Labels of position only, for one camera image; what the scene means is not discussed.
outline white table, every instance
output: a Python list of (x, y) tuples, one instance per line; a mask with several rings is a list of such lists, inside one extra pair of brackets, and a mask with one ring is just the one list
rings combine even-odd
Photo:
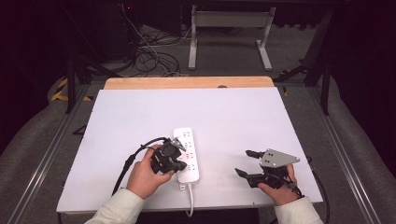
[[(277, 88), (103, 90), (96, 99), (57, 211), (95, 212), (111, 197), (125, 160), (141, 144), (157, 137), (172, 137), (173, 130), (180, 127), (191, 127), (194, 132), (201, 176), (193, 190), (195, 209), (273, 204), (234, 170), (249, 174), (262, 171), (259, 160), (246, 155), (248, 149), (272, 148), (301, 158), (294, 164), (299, 188), (313, 203), (322, 202)], [(174, 175), (146, 200), (144, 210), (189, 208), (189, 193), (179, 189)]]

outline person's right hand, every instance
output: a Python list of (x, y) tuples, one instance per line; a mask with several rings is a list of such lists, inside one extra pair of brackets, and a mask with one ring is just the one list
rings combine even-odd
[[(293, 165), (288, 164), (286, 166), (288, 168), (289, 177), (290, 177), (290, 179), (288, 180), (293, 181), (297, 185), (297, 179), (294, 176)], [(280, 189), (273, 189), (264, 183), (260, 183), (258, 187), (273, 199), (274, 204), (276, 206), (280, 206), (286, 203), (291, 203), (298, 199), (298, 195), (296, 191), (291, 191), (291, 189), (288, 189), (286, 184), (280, 187)]]
[(174, 173), (174, 171), (169, 171), (163, 175), (156, 175), (152, 171), (151, 156), (154, 154), (154, 150), (160, 147), (160, 145), (149, 147), (143, 160), (134, 164), (134, 169), (129, 176), (126, 188), (142, 199), (146, 199), (160, 185), (168, 182)]

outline power cord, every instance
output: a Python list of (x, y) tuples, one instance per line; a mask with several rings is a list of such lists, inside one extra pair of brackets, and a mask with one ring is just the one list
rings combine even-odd
[[(312, 158), (307, 156), (306, 159), (308, 160), (308, 164), (311, 165)], [(317, 173), (315, 172), (315, 169), (312, 166), (311, 166), (311, 170), (312, 170), (312, 174), (314, 175), (314, 178), (318, 182), (318, 185), (319, 185), (319, 187), (321, 189), (321, 192), (323, 193), (324, 202), (326, 203), (326, 221), (325, 221), (325, 223), (329, 224), (330, 223), (330, 203), (329, 203), (329, 198), (327, 196), (326, 189), (324, 188), (323, 183), (320, 181)]]
[(191, 208), (190, 208), (190, 212), (189, 212), (189, 211), (186, 211), (186, 214), (187, 214), (188, 217), (192, 217), (192, 214), (193, 214), (193, 212), (194, 212), (194, 197), (193, 197), (193, 195), (192, 195), (192, 184), (189, 183), (189, 184), (187, 185), (187, 188), (189, 189), (189, 193), (190, 193)]

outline white sleeve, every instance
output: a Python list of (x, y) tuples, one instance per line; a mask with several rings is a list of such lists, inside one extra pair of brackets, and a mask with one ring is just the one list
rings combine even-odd
[(279, 224), (322, 224), (319, 214), (308, 197), (292, 203), (275, 206)]
[(119, 189), (86, 224), (136, 223), (145, 201), (128, 189)]

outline power strip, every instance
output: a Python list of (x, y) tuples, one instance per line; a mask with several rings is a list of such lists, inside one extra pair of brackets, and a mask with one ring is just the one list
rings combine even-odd
[(196, 184), (199, 180), (198, 160), (195, 153), (192, 129), (175, 129), (174, 137), (176, 137), (183, 147), (186, 148), (186, 151), (181, 151), (181, 156), (177, 158), (179, 161), (184, 161), (187, 163), (187, 167), (183, 171), (177, 172), (177, 179), (180, 189), (185, 189), (189, 184)]

